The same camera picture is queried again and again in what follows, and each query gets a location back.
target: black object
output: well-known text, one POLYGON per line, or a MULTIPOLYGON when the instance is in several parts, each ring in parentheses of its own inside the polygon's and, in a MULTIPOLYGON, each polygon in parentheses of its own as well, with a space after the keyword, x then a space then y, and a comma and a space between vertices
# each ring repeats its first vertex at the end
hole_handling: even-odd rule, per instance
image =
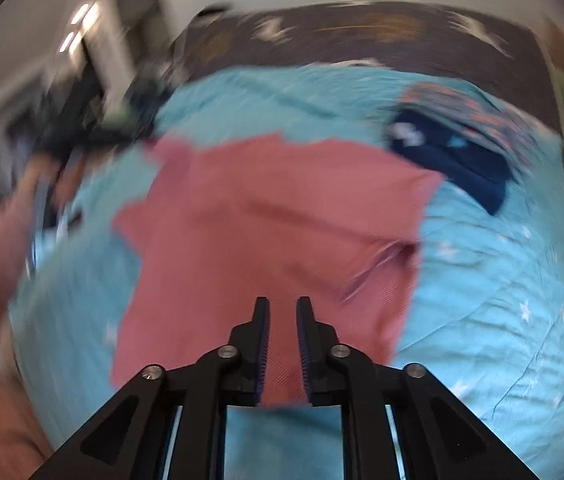
MULTIPOLYGON (((400 476, 386 413, 390 404, 408 480, 537 480, 488 428, 422 365, 396 370, 341 345, 297 301, 305 386, 313 406, 342 406, 347 480, 400 476)), ((184 368, 150 365, 131 379, 32 480, 221 480, 226 407, 257 405, 268 336, 268 300, 228 345, 184 368), (182 406, 169 464, 169 440, 182 406)))
POLYGON ((229 12, 231 9, 233 9, 233 4, 227 2, 211 4, 200 10, 200 12, 195 15, 195 17, 206 18, 207 16, 213 16, 214 14, 223 14, 225 12, 229 12))
POLYGON ((88 132, 97 122, 92 104, 102 101, 105 91, 95 65, 89 55, 87 43, 82 40, 85 65, 73 84, 64 106, 53 121, 53 127, 44 135, 37 152, 47 153, 63 163, 69 159, 76 146, 88 142, 88 132))

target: pink t-shirt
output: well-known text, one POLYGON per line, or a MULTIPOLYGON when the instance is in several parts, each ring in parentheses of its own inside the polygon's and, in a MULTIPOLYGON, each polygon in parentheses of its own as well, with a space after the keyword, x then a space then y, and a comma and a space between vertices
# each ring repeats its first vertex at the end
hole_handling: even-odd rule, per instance
POLYGON ((291 144, 280 135, 195 151, 163 140, 147 198, 114 224, 142 257, 112 370, 176 368, 225 344, 270 301, 263 402, 306 402, 296 301, 342 342, 386 363, 418 270, 422 210, 442 181, 354 142, 291 144))

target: light blue bedsheet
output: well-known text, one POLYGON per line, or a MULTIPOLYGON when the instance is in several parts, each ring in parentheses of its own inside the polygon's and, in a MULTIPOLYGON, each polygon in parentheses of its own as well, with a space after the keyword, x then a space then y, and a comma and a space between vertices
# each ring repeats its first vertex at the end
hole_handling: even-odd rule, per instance
MULTIPOLYGON (((282 130, 380 146, 380 108, 415 80, 373 68, 236 69, 177 91, 159 115, 200 145, 282 130)), ((423 263, 392 365, 421 362, 541 480, 564 479, 564 172, 561 141, 538 134, 532 176, 510 183, 491 217, 445 183, 421 226, 423 263)), ((109 229, 157 168, 131 150, 82 189, 84 224, 59 243, 11 306, 18 365, 40 423, 59 446, 112 394, 116 330, 141 263, 109 229)), ((341 478, 338 413, 230 414, 228 479, 341 478)))

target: white star pattern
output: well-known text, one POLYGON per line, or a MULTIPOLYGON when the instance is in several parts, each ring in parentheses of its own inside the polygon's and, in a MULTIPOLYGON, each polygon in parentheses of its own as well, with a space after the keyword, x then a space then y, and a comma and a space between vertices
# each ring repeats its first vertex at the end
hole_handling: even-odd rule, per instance
POLYGON ((461 399, 462 396, 464 395, 464 393, 468 389, 469 389, 469 385, 466 384, 464 381, 461 381, 461 380, 457 380, 456 384, 454 384, 453 386, 451 386, 449 388, 451 393, 454 394, 454 396, 456 396, 458 399, 461 399))
POLYGON ((526 388, 526 391, 524 391, 524 394, 522 395, 522 397, 526 398, 526 396, 528 395, 528 393, 537 386, 537 383, 539 382, 540 379, 538 379, 537 375, 535 377, 533 377, 533 379, 531 379, 529 381, 529 384, 526 388))
POLYGON ((524 303, 520 303, 520 310, 522 311, 522 319, 529 323, 531 321, 531 310, 528 307, 528 300, 524 303))
POLYGON ((469 196, 469 194, 465 190, 463 190, 461 187, 456 186, 455 184, 453 186, 453 191, 455 191, 456 195, 459 196, 469 196))
POLYGON ((253 38, 257 38, 262 41, 270 41, 275 44, 282 44, 289 41, 286 37, 286 33, 295 27, 282 27, 281 16, 268 16, 259 21, 258 31, 253 35, 253 38))
POLYGON ((334 4, 329 7, 359 7, 365 5, 373 5, 373 0, 351 0, 349 2, 342 2, 339 4, 334 4))
POLYGON ((457 249, 451 245, 451 242, 442 242, 438 245, 438 256, 445 260, 452 260, 457 254, 457 249))
POLYGON ((373 68, 384 68, 384 65, 380 63, 374 57, 365 57, 364 59, 347 59, 344 61, 338 61, 336 63, 327 63, 330 66, 370 66, 373 68))
POLYGON ((118 327, 113 323, 108 322, 104 329, 104 346, 117 346, 118 345, 118 327))
POLYGON ((400 139, 408 148, 424 144, 424 134, 411 123, 395 123, 391 126, 394 139, 400 139))
POLYGON ((499 53, 504 54, 506 57, 511 57, 511 55, 501 47, 501 44, 506 43, 506 41, 502 40, 501 37, 495 34, 489 34, 483 23, 479 22, 475 18, 471 18, 470 16, 465 16, 457 12, 450 12, 450 14, 452 14, 456 19, 455 22, 451 22, 451 26, 455 30, 465 32, 486 44, 490 44, 499 53))

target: patterned cloth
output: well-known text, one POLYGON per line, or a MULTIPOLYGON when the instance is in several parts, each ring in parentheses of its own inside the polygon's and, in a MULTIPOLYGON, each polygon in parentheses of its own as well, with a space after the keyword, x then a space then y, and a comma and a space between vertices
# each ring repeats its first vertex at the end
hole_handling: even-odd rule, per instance
POLYGON ((446 85, 413 85, 392 107, 393 114, 402 110, 415 110, 503 155, 517 176, 529 168, 530 155, 537 149, 532 125, 513 108, 497 108, 489 100, 446 85))
POLYGON ((270 301, 264 405, 306 402, 300 296, 342 341, 390 361, 439 173, 354 142, 298 145, 280 135, 201 151, 163 140, 154 153, 166 162, 148 197, 114 222, 142 257, 114 384, 146 363, 179 368, 226 344, 257 296, 270 301))

